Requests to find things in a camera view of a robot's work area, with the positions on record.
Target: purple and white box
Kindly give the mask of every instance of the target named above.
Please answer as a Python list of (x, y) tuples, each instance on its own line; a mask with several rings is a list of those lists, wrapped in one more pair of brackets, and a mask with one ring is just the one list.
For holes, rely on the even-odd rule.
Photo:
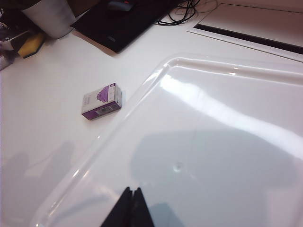
[(121, 109), (121, 89), (116, 83), (84, 95), (82, 115), (91, 120)]

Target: black strip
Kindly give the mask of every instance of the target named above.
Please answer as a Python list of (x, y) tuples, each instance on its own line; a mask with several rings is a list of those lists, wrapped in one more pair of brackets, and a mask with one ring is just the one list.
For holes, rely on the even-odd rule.
[(270, 40), (270, 39), (265, 39), (265, 38), (261, 38), (261, 37), (257, 37), (257, 36), (253, 36), (253, 35), (233, 32), (233, 31), (229, 31), (229, 30), (225, 30), (225, 29), (221, 29), (221, 28), (217, 28), (217, 27), (201, 25), (201, 24), (197, 24), (194, 28), (221, 34), (221, 35), (234, 37), (237, 39), (243, 39), (246, 41), (251, 41), (254, 43), (263, 44), (266, 46), (271, 46), (271, 47), (279, 48), (282, 50), (291, 51), (294, 53), (303, 54), (303, 47), (292, 45), (292, 44), (286, 44), (286, 43), (282, 43), (282, 42), (278, 42), (278, 41), (274, 41), (274, 40)]

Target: barcode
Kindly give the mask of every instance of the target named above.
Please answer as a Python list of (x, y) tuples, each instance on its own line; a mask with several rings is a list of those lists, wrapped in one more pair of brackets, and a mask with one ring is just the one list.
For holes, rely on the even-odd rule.
[(107, 106), (107, 107), (104, 107), (102, 109), (97, 110), (96, 113), (99, 114), (99, 115), (104, 115), (104, 114), (109, 113), (111, 111), (113, 111), (113, 108), (110, 107), (110, 106)]

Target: computer mouse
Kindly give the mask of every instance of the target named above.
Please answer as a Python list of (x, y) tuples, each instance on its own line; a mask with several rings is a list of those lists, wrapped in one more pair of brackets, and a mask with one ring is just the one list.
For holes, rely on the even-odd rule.
[(107, 10), (128, 12), (132, 9), (135, 2), (133, 0), (110, 0)]

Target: black cable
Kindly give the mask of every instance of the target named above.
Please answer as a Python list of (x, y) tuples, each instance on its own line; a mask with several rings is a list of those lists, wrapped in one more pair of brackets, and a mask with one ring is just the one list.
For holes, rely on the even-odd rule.
[(184, 13), (184, 16), (182, 19), (175, 20), (169, 13), (168, 16), (172, 20), (172, 22), (158, 20), (158, 21), (156, 21), (156, 24), (161, 25), (161, 26), (175, 26), (175, 25), (180, 25), (180, 24), (184, 23), (185, 21), (191, 19), (195, 14), (200, 13), (196, 9), (196, 6), (200, 1), (201, 0), (182, 0), (175, 7), (176, 9), (185, 9), (185, 13)]

